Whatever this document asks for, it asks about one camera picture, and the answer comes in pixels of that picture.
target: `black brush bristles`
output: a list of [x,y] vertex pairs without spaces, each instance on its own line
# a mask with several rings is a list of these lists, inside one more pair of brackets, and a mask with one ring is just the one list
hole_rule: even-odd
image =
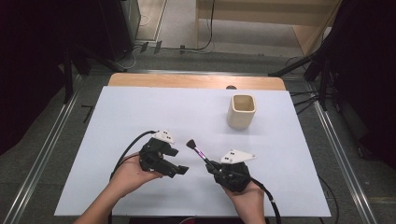
[[195,145],[195,142],[193,139],[191,139],[187,144],[187,147],[191,148],[191,149],[195,149],[197,146]]

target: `wire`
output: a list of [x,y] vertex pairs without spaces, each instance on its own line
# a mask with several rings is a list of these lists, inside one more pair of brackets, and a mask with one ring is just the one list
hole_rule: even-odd
[[297,112],[297,115],[303,113],[309,106],[313,105],[315,101],[316,101],[316,100],[312,101],[311,103],[309,103],[309,105],[307,105],[307,106],[304,107],[303,109],[299,110],[299,111]]
[[195,220],[195,217],[187,217],[187,218],[184,218],[183,220],[181,220],[181,222],[180,223],[178,223],[178,224],[183,224],[185,221],[188,221],[188,220]]
[[123,69],[131,69],[131,68],[133,68],[136,65],[136,57],[134,56],[134,51],[137,50],[137,49],[141,49],[141,48],[142,48],[141,46],[138,46],[138,47],[134,48],[134,50],[132,50],[132,57],[133,57],[133,60],[134,60],[134,64],[132,64],[131,66],[124,66],[124,65],[122,65],[120,63],[115,63],[115,64],[118,65],[119,67],[123,68]]
[[[179,50],[179,51],[185,51],[185,52],[191,52],[191,53],[210,53],[214,48],[212,50],[210,50],[210,51],[203,51],[203,50],[206,49],[210,45],[210,43],[212,43],[212,37],[213,37],[213,15],[214,15],[214,11],[215,11],[215,3],[216,3],[216,0],[213,0],[212,10],[211,10],[211,14],[210,14],[210,28],[209,28],[210,37],[209,37],[209,40],[207,41],[207,44],[204,47],[198,48],[198,49],[177,49],[177,48],[160,48],[160,49]],[[148,48],[156,49],[157,47],[148,46]]]
[[337,199],[335,198],[334,192],[332,192],[332,188],[330,188],[329,184],[322,178],[320,175],[318,175],[319,179],[326,185],[326,187],[329,189],[330,194],[334,198],[334,203],[335,203],[335,211],[337,212],[335,215],[335,221],[334,224],[338,223],[338,220],[340,219],[340,207],[338,205]]
[[239,173],[233,172],[233,171],[222,171],[222,172],[230,174],[230,175],[238,175],[238,176],[244,177],[246,179],[250,179],[254,184],[259,186],[260,189],[264,190],[264,192],[267,194],[268,200],[270,201],[270,203],[274,209],[274,213],[276,216],[276,223],[281,224],[282,220],[280,219],[280,214],[279,214],[279,210],[277,209],[276,201],[274,200],[274,197],[272,196],[271,192],[265,188],[264,184],[262,184],[257,179],[251,177],[250,175],[243,175],[243,174],[239,174]]
[[142,138],[142,137],[144,137],[145,135],[150,134],[150,133],[156,133],[156,132],[154,132],[154,131],[148,131],[148,132],[145,132],[145,133],[140,134],[140,135],[137,136],[136,139],[131,143],[131,145],[129,145],[129,146],[125,149],[125,151],[124,151],[124,152],[122,153],[122,155],[120,156],[119,161],[117,162],[116,166],[114,167],[114,170],[113,170],[113,172],[111,173],[110,179],[113,177],[114,173],[116,173],[117,169],[119,169],[119,167],[122,165],[122,162],[123,162],[123,160],[124,160],[124,157],[125,157],[126,153],[128,153],[129,149],[131,149],[131,147],[133,147],[134,144],[135,144],[137,141],[140,140],[140,138]]
[[[120,158],[119,158],[119,161],[117,161],[117,164],[116,164],[116,166],[114,167],[113,172],[112,172],[111,175],[110,175],[110,180],[111,180],[111,178],[113,178],[113,175],[116,173],[116,171],[119,169],[119,167],[120,167],[126,160],[128,160],[129,158],[132,158],[132,157],[135,157],[135,156],[138,156],[138,155],[139,155],[139,153],[133,154],[133,155],[127,157],[126,159],[124,159],[125,155],[126,155],[126,154],[128,153],[128,151],[129,151],[129,149],[131,149],[131,147],[133,147],[134,144],[136,144],[136,142],[140,140],[140,138],[142,138],[142,137],[144,137],[145,135],[150,134],[150,133],[156,133],[156,132],[154,132],[154,131],[148,131],[148,132],[145,132],[145,133],[140,134],[140,135],[137,136],[136,139],[124,150],[124,152],[122,153],[122,155],[121,155]],[[108,214],[107,223],[108,223],[108,224],[113,223],[113,212],[110,212],[110,214]]]
[[[289,59],[285,62],[285,67],[288,66],[288,63],[289,63],[291,60],[296,59],[296,58],[303,58],[303,57],[295,56],[295,57],[289,58]],[[290,71],[289,73],[292,74],[292,75],[300,75],[300,74],[292,73],[291,71]]]
[[296,95],[302,95],[302,94],[309,94],[309,93],[315,93],[318,91],[291,91],[290,96],[296,96]]
[[307,102],[309,102],[309,101],[311,101],[311,100],[314,100],[314,99],[317,100],[317,99],[318,99],[318,96],[317,96],[317,95],[314,95],[314,96],[310,97],[310,98],[307,99],[307,100],[303,100],[303,101],[300,101],[300,102],[298,102],[298,103],[294,103],[294,106],[305,104],[305,103],[307,103]]
[[146,17],[148,19],[148,21],[146,23],[144,23],[144,24],[140,24],[139,26],[145,26],[145,25],[149,24],[149,22],[151,21],[151,18],[148,17],[148,16],[145,16],[145,15],[141,15],[141,16],[142,17]]

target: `beige cup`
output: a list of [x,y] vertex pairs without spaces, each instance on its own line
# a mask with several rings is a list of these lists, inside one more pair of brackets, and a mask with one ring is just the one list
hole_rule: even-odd
[[251,95],[235,94],[231,98],[227,122],[235,129],[246,129],[256,112],[256,102]]

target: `white table surface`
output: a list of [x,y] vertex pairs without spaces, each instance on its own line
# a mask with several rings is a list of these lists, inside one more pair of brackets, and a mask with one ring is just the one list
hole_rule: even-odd
[[[244,131],[226,122],[235,93],[256,99],[255,117]],[[165,158],[190,169],[148,182],[121,199],[113,215],[237,216],[205,163],[186,147],[190,139],[210,160],[219,161],[232,148],[255,154],[257,159],[246,162],[250,174],[273,194],[282,217],[331,215],[288,91],[104,87],[55,216],[81,215],[108,183],[124,149],[150,130],[168,130],[179,152]],[[142,138],[130,153],[148,140]],[[264,209],[266,216],[274,215],[267,197]]]

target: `person's left hand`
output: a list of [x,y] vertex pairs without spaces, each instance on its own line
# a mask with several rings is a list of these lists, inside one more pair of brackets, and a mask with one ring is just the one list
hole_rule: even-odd
[[138,155],[126,158],[107,185],[107,188],[116,192],[119,198],[140,188],[150,180],[163,177],[162,174],[155,171],[143,171],[139,160],[140,156]]

